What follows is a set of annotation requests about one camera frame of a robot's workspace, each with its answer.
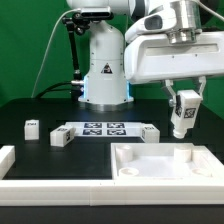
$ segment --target warning label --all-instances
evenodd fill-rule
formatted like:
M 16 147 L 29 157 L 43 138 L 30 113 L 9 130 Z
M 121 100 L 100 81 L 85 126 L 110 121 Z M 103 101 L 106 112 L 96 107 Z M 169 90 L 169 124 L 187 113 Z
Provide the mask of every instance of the warning label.
M 113 72 L 111 70 L 111 67 L 108 63 L 104 66 L 101 73 L 103 73 L 103 74 L 113 74 Z

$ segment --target white block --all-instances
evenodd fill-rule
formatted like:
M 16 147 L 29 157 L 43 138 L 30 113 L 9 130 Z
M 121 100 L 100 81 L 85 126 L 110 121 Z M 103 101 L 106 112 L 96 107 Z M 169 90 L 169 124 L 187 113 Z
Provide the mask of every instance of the white block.
M 39 120 L 27 120 L 24 132 L 25 140 L 39 140 Z
M 51 146 L 64 147 L 75 137 L 75 128 L 62 125 L 50 133 Z
M 142 124 L 141 137 L 146 143 L 159 143 L 160 131 L 152 124 Z
M 0 149 L 0 180 L 4 178 L 15 162 L 15 147 L 3 146 Z

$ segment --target black cable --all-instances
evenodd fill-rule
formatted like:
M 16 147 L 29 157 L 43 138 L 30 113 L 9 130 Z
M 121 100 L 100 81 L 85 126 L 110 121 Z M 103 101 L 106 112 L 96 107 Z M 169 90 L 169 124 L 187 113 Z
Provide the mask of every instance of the black cable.
M 46 93 L 51 92 L 51 91 L 58 91 L 58 90 L 54 90 L 54 89 L 57 87 L 60 87 L 60 86 L 65 86 L 65 85 L 71 85 L 71 82 L 65 81 L 65 82 L 60 82 L 60 83 L 54 84 L 54 85 L 48 87 L 47 89 L 45 89 L 43 92 L 40 92 L 35 98 L 40 99 Z

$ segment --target black tabletop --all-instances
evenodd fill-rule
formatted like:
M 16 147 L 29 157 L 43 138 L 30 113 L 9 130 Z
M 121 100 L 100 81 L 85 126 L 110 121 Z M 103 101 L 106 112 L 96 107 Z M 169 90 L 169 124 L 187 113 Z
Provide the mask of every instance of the black tabletop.
M 141 142 L 138 137 L 75 137 L 64 148 L 50 146 L 50 132 L 67 121 L 151 123 L 160 130 L 160 142 L 205 145 L 224 162 L 224 120 L 201 105 L 194 129 L 178 140 L 173 137 L 171 113 L 167 100 L 138 100 L 116 112 L 83 109 L 69 99 L 13 100 L 0 108 L 0 146 L 16 147 L 16 163 L 5 179 L 111 179 L 110 143 Z M 25 121 L 31 119 L 40 121 L 39 141 L 24 140 Z M 49 219 L 54 223 L 221 223 L 223 211 L 222 205 L 1 207 L 0 215 L 7 223 L 15 219 L 21 223 L 49 223 Z

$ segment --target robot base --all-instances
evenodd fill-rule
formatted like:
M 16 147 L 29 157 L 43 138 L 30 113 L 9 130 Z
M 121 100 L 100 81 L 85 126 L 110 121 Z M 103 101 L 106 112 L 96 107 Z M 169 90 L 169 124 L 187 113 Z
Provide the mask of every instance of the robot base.
M 130 97 L 128 101 L 121 104 L 93 104 L 84 101 L 82 97 L 79 98 L 80 107 L 101 112 L 120 111 L 129 109 L 133 107 L 133 102 L 134 99 Z

